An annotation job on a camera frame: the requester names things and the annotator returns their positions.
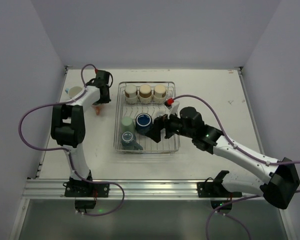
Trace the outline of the dark blue patterned mug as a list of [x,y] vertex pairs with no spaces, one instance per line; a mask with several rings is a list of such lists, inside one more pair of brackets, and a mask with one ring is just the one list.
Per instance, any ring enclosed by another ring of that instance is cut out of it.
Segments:
[[152,128],[153,120],[148,113],[140,113],[135,118],[135,129],[140,134],[145,136],[146,133]]

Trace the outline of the salmon pink mug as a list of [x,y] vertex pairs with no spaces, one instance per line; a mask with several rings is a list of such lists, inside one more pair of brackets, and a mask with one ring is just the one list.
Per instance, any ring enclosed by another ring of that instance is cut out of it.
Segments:
[[102,109],[106,106],[105,103],[93,103],[91,107],[94,109],[95,114],[99,116],[101,114]]

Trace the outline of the grey teal mug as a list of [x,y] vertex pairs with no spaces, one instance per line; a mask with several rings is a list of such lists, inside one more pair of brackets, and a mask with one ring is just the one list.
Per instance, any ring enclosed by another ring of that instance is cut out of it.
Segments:
[[136,136],[130,132],[126,131],[121,135],[121,145],[124,150],[128,151],[142,151],[143,147],[137,142]]

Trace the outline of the light green cup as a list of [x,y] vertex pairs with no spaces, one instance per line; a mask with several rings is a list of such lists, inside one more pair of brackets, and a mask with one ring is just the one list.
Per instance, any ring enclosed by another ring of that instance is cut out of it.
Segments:
[[135,134],[135,123],[134,120],[129,116],[124,116],[120,121],[120,132],[123,134],[125,132],[130,132]]

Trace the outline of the cream brown cup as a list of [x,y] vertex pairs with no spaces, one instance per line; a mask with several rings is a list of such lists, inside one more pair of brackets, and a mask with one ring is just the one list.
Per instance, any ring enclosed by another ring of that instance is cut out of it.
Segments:
[[157,104],[163,104],[166,101],[167,89],[162,84],[157,84],[154,87],[153,100]]

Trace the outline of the light blue mug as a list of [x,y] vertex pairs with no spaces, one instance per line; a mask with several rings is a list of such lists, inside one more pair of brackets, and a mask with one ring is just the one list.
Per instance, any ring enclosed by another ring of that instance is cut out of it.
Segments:
[[73,86],[71,88],[66,88],[64,91],[69,99],[73,99],[83,91],[83,88],[80,86]]

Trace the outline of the white grey mug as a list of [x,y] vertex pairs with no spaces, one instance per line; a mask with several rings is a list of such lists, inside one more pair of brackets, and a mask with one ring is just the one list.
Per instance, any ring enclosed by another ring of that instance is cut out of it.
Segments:
[[160,121],[165,121],[168,118],[168,114],[163,111],[157,111],[154,114],[153,120],[160,120]]

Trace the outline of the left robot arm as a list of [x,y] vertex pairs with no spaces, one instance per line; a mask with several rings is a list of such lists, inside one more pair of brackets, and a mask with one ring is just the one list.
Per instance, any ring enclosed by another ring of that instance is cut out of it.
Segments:
[[70,178],[76,181],[91,181],[83,150],[86,135],[85,111],[93,104],[108,104],[113,76],[105,70],[96,70],[95,77],[75,94],[70,101],[53,106],[50,135],[66,152]]

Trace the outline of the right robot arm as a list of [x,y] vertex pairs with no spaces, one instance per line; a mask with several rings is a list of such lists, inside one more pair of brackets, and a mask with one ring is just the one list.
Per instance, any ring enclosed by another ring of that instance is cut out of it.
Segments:
[[292,160],[268,157],[237,143],[221,130],[205,124],[202,115],[192,106],[184,107],[179,115],[155,118],[145,135],[158,143],[162,130],[165,130],[165,139],[173,135],[190,138],[199,150],[227,159],[253,174],[253,177],[240,177],[228,170],[221,171],[213,182],[229,193],[262,196],[274,207],[285,210],[300,185]]

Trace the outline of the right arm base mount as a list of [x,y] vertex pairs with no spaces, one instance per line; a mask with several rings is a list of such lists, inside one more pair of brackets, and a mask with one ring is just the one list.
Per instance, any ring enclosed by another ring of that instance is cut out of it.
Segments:
[[230,192],[222,185],[223,179],[230,172],[222,170],[215,178],[208,177],[204,181],[196,183],[199,198],[210,198],[210,205],[215,210],[217,207],[230,202],[233,198],[241,198],[241,192]]

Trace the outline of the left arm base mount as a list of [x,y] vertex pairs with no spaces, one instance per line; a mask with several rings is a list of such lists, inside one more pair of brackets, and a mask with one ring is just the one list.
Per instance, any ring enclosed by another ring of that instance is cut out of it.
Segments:
[[65,187],[64,196],[67,198],[93,198],[93,200],[75,200],[74,208],[77,211],[95,208],[97,198],[107,198],[109,195],[110,185],[108,183],[92,184],[83,180],[70,178],[69,181],[62,184]]

